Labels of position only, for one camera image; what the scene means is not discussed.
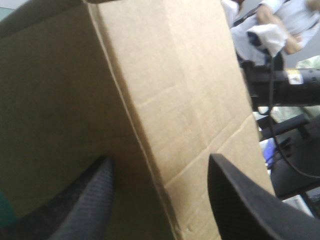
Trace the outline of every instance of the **person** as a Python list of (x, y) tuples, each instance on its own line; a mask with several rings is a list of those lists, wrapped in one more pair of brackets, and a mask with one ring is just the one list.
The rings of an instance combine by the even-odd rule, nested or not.
[(233, 24), (242, 8), (245, 0), (221, 0), (221, 4), (225, 13), (226, 21), (229, 28), (233, 27)]
[[(256, 25), (276, 24), (287, 35), (284, 52), (294, 54), (315, 36), (320, 25), (320, 0), (263, 0), (256, 12), (231, 28), (235, 50), (240, 61), (249, 60), (256, 66), (266, 64), (266, 55), (250, 44), (247, 30)], [(276, 70), (283, 69), (281, 56)]]

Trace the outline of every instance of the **blue object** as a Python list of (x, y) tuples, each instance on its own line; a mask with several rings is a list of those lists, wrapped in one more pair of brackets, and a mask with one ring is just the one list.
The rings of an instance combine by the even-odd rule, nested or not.
[(275, 141), (273, 138), (270, 138), (263, 150), (263, 157), (268, 168), (274, 163), (275, 148)]

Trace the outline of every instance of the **cardboard box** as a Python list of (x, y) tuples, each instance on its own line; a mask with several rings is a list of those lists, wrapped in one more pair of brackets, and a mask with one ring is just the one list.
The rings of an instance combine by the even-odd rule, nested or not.
[(0, 23), (0, 85), (0, 189), (20, 216), (101, 155), (108, 239), (219, 239), (210, 153), (273, 192), (217, 0), (32, 0)]

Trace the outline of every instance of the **white cloth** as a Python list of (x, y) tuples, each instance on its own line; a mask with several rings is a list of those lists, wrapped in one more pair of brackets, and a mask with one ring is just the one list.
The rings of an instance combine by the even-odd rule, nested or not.
[(260, 50), (267, 49), (275, 57), (286, 45), (286, 33), (276, 24), (255, 25), (248, 32), (256, 34), (262, 44)]
[(236, 20), (236, 17), (239, 13), (239, 5), (238, 3), (231, 0), (221, 0), (221, 3), (224, 9), (226, 21), (229, 25), (229, 28), (232, 28)]
[[(290, 0), (288, 2), (285, 0), (263, 0), (260, 4), (270, 7), (292, 35), (300, 34), (302, 47), (305, 47), (318, 32), (320, 24), (314, 24), (320, 19), (320, 13), (312, 11), (307, 6), (307, 0)], [(256, 25), (259, 23), (256, 15), (253, 15), (240, 25), (233, 27), (231, 34), (235, 49), (240, 57), (244, 60), (251, 60), (256, 65), (264, 65), (265, 55), (249, 43), (247, 36), (247, 31)]]
[(296, 64), (297, 69), (320, 69), (320, 56), (313, 56)]

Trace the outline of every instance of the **black plastic part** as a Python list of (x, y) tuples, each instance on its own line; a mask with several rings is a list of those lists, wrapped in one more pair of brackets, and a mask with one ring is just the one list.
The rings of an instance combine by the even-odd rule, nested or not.
[(0, 230), (1, 240), (101, 240), (114, 196), (112, 161), (99, 158), (58, 196)]
[[(277, 136), (277, 135), (289, 132), (293, 129), (304, 129), (302, 127), (309, 123), (310, 121), (306, 118), (306, 116), (304, 114), (300, 114), (298, 116), (290, 118), (289, 120), (283, 121), (281, 123), (277, 123), (273, 127), (275, 131), (275, 135)], [(266, 140), (273, 137), (269, 127), (263, 129), (261, 133), (263, 136), (261, 140)], [(303, 131), (302, 135), (303, 135), (303, 138), (307, 138), (308, 137), (307, 130)]]
[(318, 240), (320, 221), (281, 202), (220, 154), (208, 166), (211, 208), (223, 240)]
[[(258, 119), (256, 122), (258, 123), (258, 126), (263, 130), (269, 127), (270, 122), (269, 122), (270, 116), (265, 116), (263, 118)], [(273, 124), (277, 124), (276, 121), (272, 118)]]
[[(299, 129), (279, 135), (280, 142), (290, 138), (289, 151), (284, 149), (288, 161), (300, 171), (320, 176), (320, 115), (305, 126), (308, 137), (303, 138)], [(274, 157), (271, 169), (271, 181), (278, 198), (287, 199), (320, 186), (320, 179), (310, 178), (296, 173), (279, 154)]]
[[(242, 63), (254, 110), (269, 105), (270, 69)], [(278, 106), (320, 105), (320, 69), (298, 69), (302, 84), (290, 84), (286, 71), (275, 71), (273, 103)]]

